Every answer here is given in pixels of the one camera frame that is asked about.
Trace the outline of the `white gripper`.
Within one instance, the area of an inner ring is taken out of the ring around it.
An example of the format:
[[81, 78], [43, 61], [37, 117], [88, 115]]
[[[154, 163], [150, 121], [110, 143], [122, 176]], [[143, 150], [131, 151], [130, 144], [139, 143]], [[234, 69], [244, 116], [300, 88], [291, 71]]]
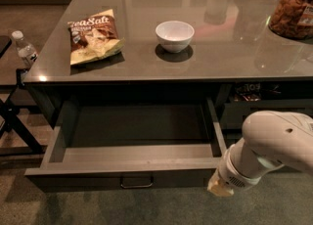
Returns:
[[255, 186], [261, 177], [249, 171], [250, 165], [258, 168], [257, 157], [253, 151], [245, 144], [232, 145], [209, 179], [208, 191], [217, 197], [232, 197], [236, 189]]

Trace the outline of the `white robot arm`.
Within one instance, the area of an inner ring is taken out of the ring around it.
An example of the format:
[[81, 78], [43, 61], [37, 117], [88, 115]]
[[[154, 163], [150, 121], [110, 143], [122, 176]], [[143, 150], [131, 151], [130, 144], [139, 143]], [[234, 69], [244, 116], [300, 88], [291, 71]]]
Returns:
[[298, 112], [260, 111], [249, 115], [242, 138], [231, 145], [208, 181], [217, 197], [247, 190], [284, 166], [313, 174], [313, 119]]

